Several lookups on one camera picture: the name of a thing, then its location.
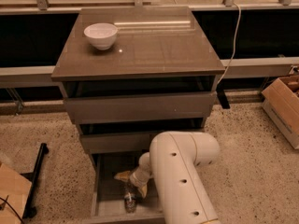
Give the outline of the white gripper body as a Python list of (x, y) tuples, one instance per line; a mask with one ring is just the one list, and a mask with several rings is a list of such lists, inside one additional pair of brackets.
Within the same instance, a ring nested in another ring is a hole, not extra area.
[(130, 182), (138, 188), (146, 186), (151, 178), (151, 172), (147, 172), (139, 168), (134, 169), (129, 176)]

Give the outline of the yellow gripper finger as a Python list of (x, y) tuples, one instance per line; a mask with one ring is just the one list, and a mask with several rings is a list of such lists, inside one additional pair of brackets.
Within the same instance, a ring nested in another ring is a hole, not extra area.
[(141, 194), (142, 198), (145, 199), (148, 193), (148, 187), (143, 186), (141, 188), (138, 188), (139, 193)]
[(130, 179), (130, 171), (124, 171), (124, 172), (120, 172), (120, 173), (116, 173), (114, 175), (114, 178), (116, 180), (122, 181), (122, 182), (128, 182)]

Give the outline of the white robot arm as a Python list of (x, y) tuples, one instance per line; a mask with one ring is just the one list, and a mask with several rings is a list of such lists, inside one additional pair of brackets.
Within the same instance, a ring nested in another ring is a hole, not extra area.
[(154, 180), (166, 224), (221, 224), (197, 173), (219, 156), (216, 138), (202, 132), (163, 132), (151, 141), (132, 171), (115, 178), (145, 197)]

